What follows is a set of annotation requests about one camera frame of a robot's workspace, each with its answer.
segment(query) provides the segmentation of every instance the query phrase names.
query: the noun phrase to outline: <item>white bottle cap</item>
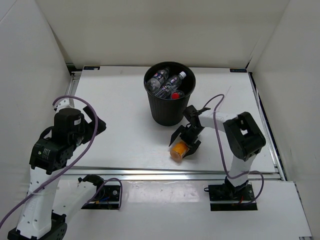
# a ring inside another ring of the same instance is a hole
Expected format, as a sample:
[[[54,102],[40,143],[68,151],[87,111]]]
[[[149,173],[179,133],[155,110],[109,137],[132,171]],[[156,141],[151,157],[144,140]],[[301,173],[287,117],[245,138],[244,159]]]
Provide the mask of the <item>white bottle cap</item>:
[[[179,75],[182,76],[182,79],[184,79],[187,76],[187,74],[184,71],[180,72]]]

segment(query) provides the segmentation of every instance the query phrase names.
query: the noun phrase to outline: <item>bottle cap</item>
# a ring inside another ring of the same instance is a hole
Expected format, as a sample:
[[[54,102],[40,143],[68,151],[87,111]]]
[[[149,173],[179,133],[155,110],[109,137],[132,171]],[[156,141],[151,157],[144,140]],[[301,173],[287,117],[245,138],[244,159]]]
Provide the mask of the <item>bottle cap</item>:
[[[182,76],[182,79],[184,79],[187,76],[187,74],[184,71],[180,72],[179,74]]]
[[[177,93],[177,92],[172,93],[171,99],[178,99],[178,98],[180,98],[179,93]]]

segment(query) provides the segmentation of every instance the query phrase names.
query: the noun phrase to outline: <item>white wall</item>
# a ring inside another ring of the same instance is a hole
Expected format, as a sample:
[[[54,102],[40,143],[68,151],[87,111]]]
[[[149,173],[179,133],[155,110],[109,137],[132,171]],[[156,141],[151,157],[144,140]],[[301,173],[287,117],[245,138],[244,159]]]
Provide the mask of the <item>white wall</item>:
[[[12,7],[8,2],[0,1],[0,10],[7,11],[0,18],[0,219],[25,197],[31,149],[53,124],[52,101],[70,80],[35,1],[17,0],[13,6],[11,1]],[[17,226],[19,214],[2,227],[0,239]]]
[[[288,178],[320,239],[320,1],[290,1],[253,77]]]
[[[83,65],[254,64],[289,0],[37,0],[65,60]]]

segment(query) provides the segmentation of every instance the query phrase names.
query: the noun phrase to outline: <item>black mounting plate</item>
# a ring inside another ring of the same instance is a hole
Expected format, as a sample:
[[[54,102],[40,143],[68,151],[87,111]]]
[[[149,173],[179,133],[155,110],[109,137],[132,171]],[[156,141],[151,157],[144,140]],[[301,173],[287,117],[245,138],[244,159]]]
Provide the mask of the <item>black mounting plate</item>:
[[[119,185],[104,185],[94,200],[109,199],[99,203],[88,203],[82,209],[117,210],[119,208],[120,188]]]
[[[254,211],[258,210],[257,204],[255,202],[250,204],[245,204],[250,202],[255,198],[254,190],[251,184],[248,184],[244,187],[240,194],[235,197],[231,198],[228,195],[224,194],[216,194],[217,192],[222,192],[224,189],[223,184],[219,185],[209,185],[208,192],[209,192],[209,199],[210,199],[210,210],[211,211]]]

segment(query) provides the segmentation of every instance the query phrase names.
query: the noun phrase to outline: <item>red bottle cap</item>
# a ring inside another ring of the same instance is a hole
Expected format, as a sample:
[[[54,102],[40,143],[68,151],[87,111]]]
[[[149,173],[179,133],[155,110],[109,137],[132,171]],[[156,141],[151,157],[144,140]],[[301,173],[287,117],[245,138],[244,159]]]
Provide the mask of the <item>red bottle cap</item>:
[[[171,98],[172,99],[178,99],[178,98],[180,98],[180,95],[179,95],[179,93],[174,92],[174,93],[172,93]]]

